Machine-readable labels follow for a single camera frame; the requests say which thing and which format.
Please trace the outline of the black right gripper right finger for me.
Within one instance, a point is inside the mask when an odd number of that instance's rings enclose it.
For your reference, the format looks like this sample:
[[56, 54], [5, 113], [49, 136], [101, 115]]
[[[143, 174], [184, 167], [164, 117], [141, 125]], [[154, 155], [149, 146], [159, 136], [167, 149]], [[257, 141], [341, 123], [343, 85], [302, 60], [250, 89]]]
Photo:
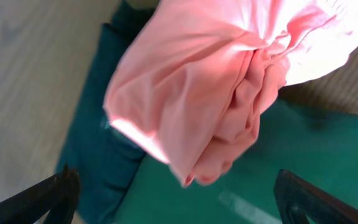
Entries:
[[358, 224], [358, 210], [288, 170], [280, 170], [273, 188], [283, 224]]

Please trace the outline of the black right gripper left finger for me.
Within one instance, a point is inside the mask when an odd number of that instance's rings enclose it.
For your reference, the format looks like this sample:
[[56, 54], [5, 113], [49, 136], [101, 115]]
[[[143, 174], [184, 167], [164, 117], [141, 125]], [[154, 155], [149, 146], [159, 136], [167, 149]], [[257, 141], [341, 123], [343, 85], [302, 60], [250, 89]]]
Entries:
[[0, 202], [0, 224], [35, 223], [43, 215], [45, 223], [69, 224], [79, 195], [78, 172], [65, 166], [60, 173]]

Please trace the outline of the pink garment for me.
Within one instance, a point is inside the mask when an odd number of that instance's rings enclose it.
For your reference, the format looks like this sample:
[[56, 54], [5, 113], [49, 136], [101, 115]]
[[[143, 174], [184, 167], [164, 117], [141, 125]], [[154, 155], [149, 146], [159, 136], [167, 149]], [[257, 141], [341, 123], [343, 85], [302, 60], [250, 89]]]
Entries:
[[357, 47], [358, 0], [161, 1], [103, 107], [182, 185], [209, 185], [255, 143], [280, 88], [327, 75]]

